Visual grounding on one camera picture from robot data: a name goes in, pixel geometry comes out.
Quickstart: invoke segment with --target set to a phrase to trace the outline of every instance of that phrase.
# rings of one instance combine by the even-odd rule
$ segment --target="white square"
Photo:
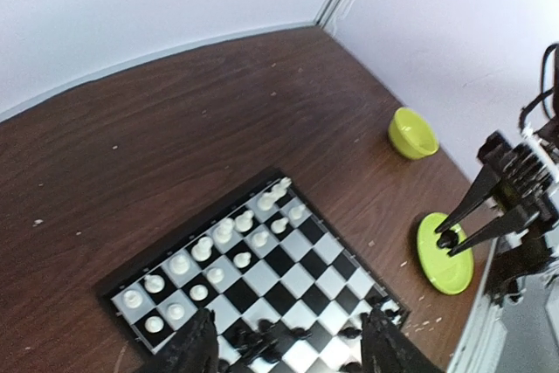
[[[283,316],[282,321],[291,329],[309,329],[316,322],[316,314],[302,300],[297,300]]]
[[[238,279],[241,278],[240,271],[225,256],[219,257],[205,269],[205,277],[207,277],[212,268],[221,268],[222,270],[224,270],[224,279],[219,281],[217,284],[212,284],[220,293],[223,293],[225,290],[235,284]]]
[[[267,319],[275,323],[280,319],[280,314],[265,299],[260,299],[243,313],[243,319],[253,330],[257,330],[260,320]]]
[[[318,253],[324,262],[328,265],[332,264],[340,253],[343,247],[332,236],[332,233],[325,233],[324,236],[314,245],[314,251]]]
[[[291,292],[297,299],[305,294],[305,292],[313,285],[314,279],[307,273],[307,270],[301,264],[295,264],[281,278],[281,282],[287,290]]]
[[[313,244],[311,244],[300,231],[295,229],[289,233],[287,238],[281,241],[281,247],[293,261],[298,262],[307,255],[307,252],[311,250]]]
[[[333,268],[329,266],[323,275],[316,281],[316,285],[326,296],[333,300],[340,294],[346,285],[346,280]]]
[[[227,342],[223,336],[217,338],[217,345],[219,346],[219,358],[234,364],[239,358],[240,354]]]
[[[349,278],[348,287],[359,299],[364,299],[375,285],[375,281],[361,267]]]
[[[351,357],[351,349],[337,336],[321,352],[321,360],[333,371],[338,371]]]
[[[207,308],[216,313],[216,330],[223,334],[236,321],[240,314],[224,295],[220,294]]]
[[[170,305],[178,303],[182,307],[184,307],[184,317],[179,320],[171,319],[167,316],[167,309]],[[170,295],[167,299],[162,301],[158,306],[157,310],[162,315],[163,319],[167,321],[167,323],[177,331],[182,325],[186,323],[188,319],[190,319],[197,311],[197,308],[192,304],[189,298],[186,297],[183,290],[176,290],[172,295]]]
[[[336,301],[331,301],[318,320],[322,326],[332,335],[338,335],[340,329],[348,321],[348,315]]]
[[[252,243],[252,237],[255,234],[260,233],[262,231],[267,231],[268,232],[268,240],[266,241],[264,246],[260,246],[260,247],[254,246],[254,244]],[[278,244],[278,240],[276,238],[276,235],[274,235],[273,233],[268,231],[265,224],[261,224],[259,227],[254,229],[254,232],[251,233],[248,237],[246,237],[245,242],[250,246],[250,248],[254,251],[254,253],[256,253],[259,256],[259,258],[264,258]]]
[[[318,358],[318,353],[308,342],[297,341],[283,356],[283,361],[294,371],[304,372]]]
[[[259,296],[266,294],[279,281],[278,275],[263,259],[244,275],[244,279]]]

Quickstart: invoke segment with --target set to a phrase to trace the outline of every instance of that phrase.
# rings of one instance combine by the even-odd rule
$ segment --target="green bowl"
[[[409,108],[399,108],[388,128],[394,148],[408,159],[421,159],[438,150],[437,136],[421,115]]]

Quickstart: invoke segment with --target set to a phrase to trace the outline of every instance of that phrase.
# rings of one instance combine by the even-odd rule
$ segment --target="brown table surface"
[[[443,151],[418,162],[393,151],[386,128],[399,106],[327,34],[306,28],[160,59],[5,121],[0,370],[138,367],[93,286],[269,166],[288,173],[411,308],[404,331],[445,367],[488,248],[474,250],[475,278],[459,296],[425,279],[415,223],[450,211],[468,181]]]

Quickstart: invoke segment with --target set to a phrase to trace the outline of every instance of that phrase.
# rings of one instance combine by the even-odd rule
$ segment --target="black pawn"
[[[351,362],[341,366],[340,371],[342,371],[343,373],[362,373],[363,369],[361,367],[361,364],[357,362]]]
[[[361,336],[362,331],[358,328],[354,327],[347,327],[340,331],[340,335],[349,338],[350,340],[354,340],[355,338],[359,338]]]
[[[231,365],[227,360],[220,358],[219,363],[217,364],[217,373],[229,373],[230,367]]]

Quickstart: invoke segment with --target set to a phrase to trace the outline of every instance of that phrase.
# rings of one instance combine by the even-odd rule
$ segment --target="chess piece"
[[[225,277],[225,271],[222,268],[212,268],[208,272],[208,281],[211,284],[217,284],[223,281]]]
[[[143,303],[143,298],[137,290],[128,290],[122,295],[124,305],[130,309],[136,309]]]
[[[307,209],[306,205],[296,205],[289,211],[289,217],[294,220],[300,220],[303,217],[303,213]]]
[[[174,274],[182,275],[189,271],[190,262],[186,255],[179,253],[169,261],[169,268]]]
[[[190,289],[190,298],[194,301],[201,301],[208,297],[208,289],[206,286],[198,284]]]
[[[163,325],[163,319],[159,316],[150,316],[144,324],[146,330],[151,334],[157,334],[160,332],[163,329]]]
[[[184,307],[178,303],[173,303],[167,308],[167,316],[173,321],[178,321],[184,317]]]
[[[252,244],[257,248],[260,248],[266,244],[268,236],[269,234],[267,231],[257,231],[252,235]]]
[[[276,203],[276,197],[271,192],[263,193],[259,200],[256,202],[256,205],[262,211],[269,211],[272,209],[273,205]]]
[[[243,214],[235,218],[235,228],[238,231],[249,231],[252,227],[252,218],[254,217],[254,211],[247,210]]]
[[[251,263],[251,253],[250,252],[241,252],[235,255],[233,258],[233,264],[235,264],[236,268],[245,268]]]
[[[285,231],[288,222],[288,218],[279,218],[278,220],[272,222],[272,225],[270,227],[274,233],[282,233],[283,231]]]
[[[232,218],[224,218],[213,231],[213,237],[219,244],[226,244],[231,240],[235,222]]]
[[[165,280],[161,275],[146,275],[144,286],[152,294],[161,292],[165,288]]]
[[[211,238],[204,236],[198,243],[192,248],[192,258],[198,262],[207,260],[211,256],[211,248],[213,246],[213,240]]]
[[[361,336],[361,333],[362,331],[360,329],[354,327],[346,327],[340,331],[340,335],[344,338],[348,338],[349,340],[359,338]]]

